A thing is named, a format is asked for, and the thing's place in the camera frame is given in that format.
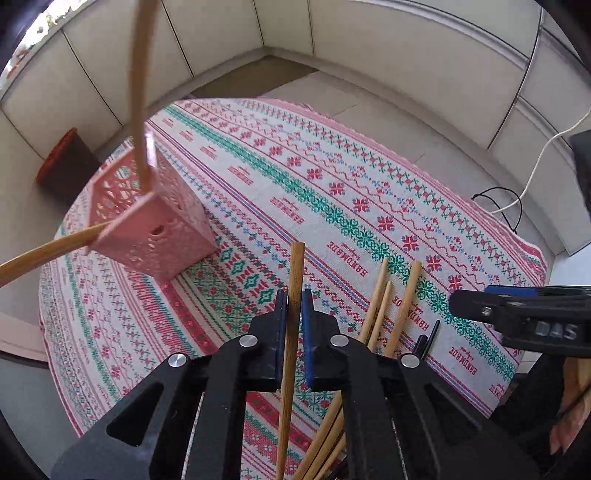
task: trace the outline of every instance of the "floor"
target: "floor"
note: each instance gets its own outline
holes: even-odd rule
[[[363,133],[426,170],[457,194],[473,194],[498,185],[470,157],[417,118],[375,95],[328,74],[273,57],[253,62],[193,92],[194,96],[259,96],[306,104]],[[508,198],[493,195],[502,205]],[[489,210],[492,204],[483,200]],[[511,223],[516,208],[509,210]],[[538,245],[551,264],[554,256],[524,216],[517,229]],[[37,292],[31,293],[36,300]],[[527,354],[520,371],[528,371],[536,354]],[[39,466],[49,473],[58,455],[76,439],[48,370],[0,359],[0,409]]]

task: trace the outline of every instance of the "patterned tablecloth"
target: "patterned tablecloth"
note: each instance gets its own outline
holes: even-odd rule
[[[272,309],[288,279],[290,243],[306,243],[305,288],[343,333],[361,326],[388,256],[392,328],[412,260],[423,262],[400,349],[441,319],[428,364],[485,415],[521,352],[486,326],[453,317],[457,288],[544,284],[540,250],[473,202],[335,121],[278,100],[182,100],[148,123],[157,146],[203,202],[219,252],[170,283],[97,253],[43,267],[41,322],[57,389],[79,434],[172,352],[213,353]],[[111,158],[121,155],[126,141]],[[57,236],[79,230],[84,191]],[[332,394],[307,389],[298,365],[287,473],[298,465]],[[279,396],[250,393],[242,476],[273,478]]]

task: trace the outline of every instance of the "metal rivet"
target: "metal rivet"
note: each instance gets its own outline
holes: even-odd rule
[[[400,363],[402,363],[406,368],[416,368],[421,363],[421,361],[416,355],[408,353],[402,356]]]
[[[333,335],[330,337],[330,343],[332,343],[334,346],[345,346],[348,345],[349,339],[345,335]]]
[[[245,335],[243,337],[240,337],[240,345],[242,346],[255,346],[258,342],[258,338],[256,338],[254,335]]]
[[[182,353],[175,353],[174,355],[171,355],[168,359],[168,364],[174,368],[182,367],[186,363],[187,355],[183,355]]]

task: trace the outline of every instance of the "white wall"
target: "white wall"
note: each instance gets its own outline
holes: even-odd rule
[[[164,0],[193,75],[262,47],[252,0]]]
[[[416,0],[468,20],[529,56],[540,20],[534,0]]]
[[[63,31],[80,64],[120,123],[129,122],[130,45],[138,0],[100,0]],[[152,38],[146,102],[151,104],[191,78],[174,31],[159,6]]]
[[[307,0],[254,0],[266,47],[313,55]]]
[[[64,218],[66,208],[35,184],[42,163],[0,112],[0,263],[51,240]],[[0,315],[38,325],[38,290],[38,270],[0,288]]]
[[[556,256],[549,285],[591,285],[591,245],[572,256]]]
[[[91,150],[121,128],[61,31],[19,73],[2,110],[44,158],[72,127]]]
[[[311,0],[310,12],[318,58],[404,93],[482,148],[525,73],[509,47],[418,5]]]

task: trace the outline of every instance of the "clamp jaw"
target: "clamp jaw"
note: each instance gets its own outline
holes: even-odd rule
[[[419,357],[393,360],[341,335],[334,317],[314,311],[309,291],[302,324],[308,385],[342,392],[349,478],[540,477],[508,434]]]
[[[175,353],[56,463],[52,480],[238,480],[246,392],[281,385],[287,295],[247,335],[210,356]],[[419,357],[375,355],[340,334],[303,293],[304,361],[312,390],[341,390],[349,477],[460,480],[539,478],[534,461]]]
[[[287,294],[214,355],[175,353],[57,461],[52,480],[180,479],[200,400],[187,480],[240,478],[246,392],[281,386]]]
[[[502,288],[501,293],[489,290]],[[549,355],[591,357],[591,290],[588,287],[488,287],[456,290],[456,317],[490,323],[510,348]]]

